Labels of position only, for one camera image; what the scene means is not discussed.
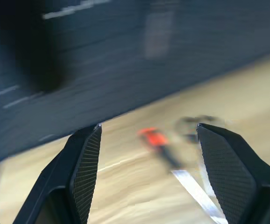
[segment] wooden floor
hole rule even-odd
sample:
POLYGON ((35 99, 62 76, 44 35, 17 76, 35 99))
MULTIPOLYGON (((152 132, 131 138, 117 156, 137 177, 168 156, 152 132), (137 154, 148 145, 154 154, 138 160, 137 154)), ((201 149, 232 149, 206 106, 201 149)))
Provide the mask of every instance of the wooden floor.
MULTIPOLYGON (((231 120, 227 127, 240 133, 270 164, 270 57, 104 123, 89 223, 211 224, 190 194, 136 136, 140 128, 162 129, 200 182, 196 149, 175 133, 174 125, 182 116, 201 114, 231 120)), ((66 139, 0 164, 1 224, 12 223, 41 170, 66 139)))

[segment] wooden surface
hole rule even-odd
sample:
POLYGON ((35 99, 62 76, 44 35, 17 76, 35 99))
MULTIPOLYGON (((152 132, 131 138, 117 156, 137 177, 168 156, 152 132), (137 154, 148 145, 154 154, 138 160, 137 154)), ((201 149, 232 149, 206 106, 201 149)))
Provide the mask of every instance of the wooden surface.
MULTIPOLYGON (((182 116, 201 114, 231 120, 227 127, 240 133, 270 164, 270 57, 104 123, 89 223, 211 224, 188 192, 137 138, 140 128, 162 129, 200 182, 196 149, 175 133, 174 125, 182 116)), ((0 164, 1 224, 12 223, 41 170, 66 139, 0 164)))

